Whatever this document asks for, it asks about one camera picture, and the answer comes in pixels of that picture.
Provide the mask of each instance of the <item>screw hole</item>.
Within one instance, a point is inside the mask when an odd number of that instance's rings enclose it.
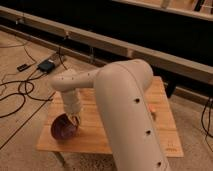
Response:
[[[139,103],[139,102],[140,102],[140,99],[137,98],[137,99],[135,99],[134,101],[135,101],[135,103]]]
[[[161,166],[161,162],[158,162],[158,163],[157,163],[157,167],[160,167],[160,166]]]
[[[151,135],[151,131],[150,130],[146,131],[146,135]]]

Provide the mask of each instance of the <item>metal rail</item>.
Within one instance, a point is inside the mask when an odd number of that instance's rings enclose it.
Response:
[[[79,29],[41,17],[24,14],[20,11],[0,6],[0,17],[22,23],[26,26],[43,30],[54,35],[67,37],[71,40],[105,50],[127,58],[141,58],[152,66],[170,71],[185,77],[211,84],[213,67],[187,60],[178,56],[144,48],[139,45],[103,36],[91,31]]]

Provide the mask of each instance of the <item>power cord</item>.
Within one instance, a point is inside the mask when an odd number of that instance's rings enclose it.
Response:
[[[58,57],[60,59],[60,62],[62,64],[62,66],[64,67],[65,70],[67,70],[68,68],[64,65],[63,60],[61,59],[62,55],[61,55],[61,46],[58,47]]]
[[[17,44],[17,45],[8,45],[8,46],[0,46],[0,48],[4,49],[4,48],[22,47],[22,46],[25,46],[25,45],[27,45],[27,44],[29,43],[30,38],[31,38],[31,36],[29,36],[29,39],[27,39],[26,42],[22,42],[22,41],[18,40],[21,44]]]
[[[49,99],[51,99],[53,97],[55,93],[52,93],[49,96]],[[47,103],[48,101],[44,101],[31,115],[30,117],[18,128],[16,129],[16,131],[0,146],[0,150],[2,150],[7,143],[28,123],[28,121],[30,121],[30,119]]]
[[[206,128],[205,123],[204,123],[204,115],[206,113],[208,106],[209,106],[209,112],[208,112],[208,123],[207,123],[207,128]],[[209,97],[209,99],[207,100],[205,107],[203,109],[202,115],[201,115],[201,125],[202,125],[203,130],[205,131],[205,141],[206,141],[209,149],[213,152],[213,149],[208,142],[208,137],[213,138],[213,135],[210,133],[212,106],[213,106],[213,98]]]
[[[23,106],[24,104],[26,103],[26,96],[28,96],[29,98],[32,98],[33,100],[39,100],[39,101],[51,101],[52,99],[37,99],[37,98],[33,98],[31,97],[29,94],[33,92],[34,88],[35,88],[35,85],[31,82],[33,80],[37,80],[37,79],[40,79],[41,77],[43,77],[45,74],[42,73],[41,75],[37,76],[37,77],[34,77],[34,78],[31,78],[33,76],[33,74],[37,71],[34,70],[26,80],[14,80],[14,81],[8,81],[8,82],[4,82],[2,84],[0,84],[0,86],[4,86],[4,85],[8,85],[8,84],[14,84],[14,83],[19,83],[19,87],[18,87],[18,92],[15,92],[15,93],[11,93],[11,94],[8,94],[6,95],[5,97],[2,97],[0,99],[0,101],[3,101],[11,96],[21,96],[23,98],[23,102],[21,103],[21,105],[15,109],[14,111],[10,112],[10,113],[7,113],[7,114],[1,114],[0,115],[0,118],[5,118],[5,117],[8,117],[16,112],[18,112]],[[31,85],[31,89],[27,89],[27,84]],[[24,85],[25,86],[25,89],[24,89],[24,92],[21,91],[21,85]]]
[[[33,63],[30,64],[30,65],[32,66],[32,65],[37,64],[37,61],[35,60],[35,58],[33,58],[33,57],[30,55],[30,53],[28,52],[28,50],[26,49],[26,45],[27,45],[27,44],[26,44],[26,43],[23,43],[21,40],[19,40],[19,39],[17,38],[16,35],[15,35],[15,38],[16,38],[17,41],[19,41],[20,43],[22,43],[25,53],[26,53],[27,56],[33,61]]]
[[[6,79],[7,76],[10,76],[10,75],[17,75],[19,72],[16,72],[14,74],[5,74],[2,79],[1,79],[1,82],[4,83],[4,79]],[[4,94],[5,90],[7,89],[7,86],[4,85],[4,88],[2,89],[1,93],[0,93],[0,97]]]

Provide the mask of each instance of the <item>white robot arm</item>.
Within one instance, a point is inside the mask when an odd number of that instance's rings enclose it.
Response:
[[[119,171],[170,171],[144,99],[152,78],[146,62],[129,60],[81,74],[65,71],[53,78],[52,86],[61,92],[65,112],[74,125],[80,122],[81,110],[76,88],[94,88]]]

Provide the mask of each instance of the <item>wooden table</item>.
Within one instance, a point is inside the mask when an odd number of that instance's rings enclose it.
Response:
[[[80,94],[83,104],[82,124],[75,137],[66,141],[57,141],[51,136],[52,122],[64,113],[60,94],[56,93],[37,143],[38,150],[54,152],[63,164],[65,161],[59,152],[112,153],[97,112],[93,89],[80,89]],[[156,110],[155,126],[165,154],[168,157],[183,157],[175,121],[160,77],[154,77],[151,87],[146,92],[146,100]]]

